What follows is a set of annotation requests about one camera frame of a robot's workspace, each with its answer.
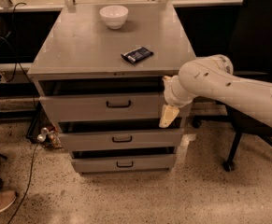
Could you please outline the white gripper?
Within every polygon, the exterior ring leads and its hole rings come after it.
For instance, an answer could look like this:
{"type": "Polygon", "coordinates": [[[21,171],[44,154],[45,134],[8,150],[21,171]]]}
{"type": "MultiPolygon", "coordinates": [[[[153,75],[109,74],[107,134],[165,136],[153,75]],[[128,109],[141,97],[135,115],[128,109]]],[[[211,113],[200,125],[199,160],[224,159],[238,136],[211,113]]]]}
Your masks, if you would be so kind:
{"type": "Polygon", "coordinates": [[[168,105],[163,105],[159,127],[167,128],[179,114],[179,108],[189,105],[195,96],[181,86],[178,76],[163,76],[163,83],[168,105]]]}

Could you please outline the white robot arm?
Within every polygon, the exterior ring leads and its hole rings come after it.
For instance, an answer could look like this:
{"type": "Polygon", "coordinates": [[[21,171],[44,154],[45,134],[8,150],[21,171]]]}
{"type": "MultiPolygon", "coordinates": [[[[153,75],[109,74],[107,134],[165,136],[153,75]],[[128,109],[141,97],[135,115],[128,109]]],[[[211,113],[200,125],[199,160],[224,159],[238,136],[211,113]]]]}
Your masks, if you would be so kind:
{"type": "Polygon", "coordinates": [[[165,104],[159,122],[168,127],[179,110],[201,96],[222,102],[272,127],[272,83],[237,77],[229,58],[213,55],[185,63],[163,77],[165,104]]]}

